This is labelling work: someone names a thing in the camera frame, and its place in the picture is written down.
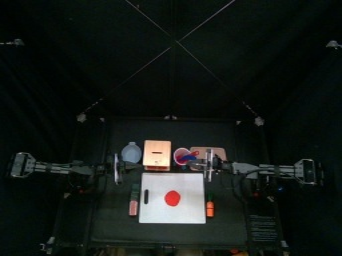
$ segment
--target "pink object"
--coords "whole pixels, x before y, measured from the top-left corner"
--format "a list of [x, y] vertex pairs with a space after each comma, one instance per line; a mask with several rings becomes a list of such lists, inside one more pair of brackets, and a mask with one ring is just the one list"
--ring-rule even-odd
[[178, 148], [174, 152], [174, 160], [176, 162], [178, 165], [186, 165], [187, 164], [187, 161], [179, 161], [179, 159], [188, 155], [191, 152], [188, 149], [186, 148]]

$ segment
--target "cardboard box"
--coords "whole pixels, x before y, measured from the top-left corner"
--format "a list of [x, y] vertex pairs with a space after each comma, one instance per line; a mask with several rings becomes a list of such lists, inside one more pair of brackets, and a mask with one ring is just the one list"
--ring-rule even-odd
[[143, 165], [147, 171], [170, 171], [171, 141], [146, 140]]

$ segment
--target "small red object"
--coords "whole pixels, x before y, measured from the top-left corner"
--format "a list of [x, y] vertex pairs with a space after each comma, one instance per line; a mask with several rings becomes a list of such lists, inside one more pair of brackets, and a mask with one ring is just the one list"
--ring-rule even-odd
[[164, 200], [166, 200], [167, 205], [176, 206], [180, 201], [180, 194], [175, 190], [171, 190], [167, 192], [167, 194], [164, 196]]

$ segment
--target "metal rod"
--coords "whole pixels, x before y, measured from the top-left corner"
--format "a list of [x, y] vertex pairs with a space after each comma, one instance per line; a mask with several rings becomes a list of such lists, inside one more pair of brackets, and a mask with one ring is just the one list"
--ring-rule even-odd
[[182, 42], [234, 2], [230, 1], [178, 41]]

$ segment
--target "wooden block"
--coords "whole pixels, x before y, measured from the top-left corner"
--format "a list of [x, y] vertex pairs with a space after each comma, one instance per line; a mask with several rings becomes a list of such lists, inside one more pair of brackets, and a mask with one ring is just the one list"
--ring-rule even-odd
[[146, 140], [143, 165], [148, 171], [170, 171], [171, 141]]

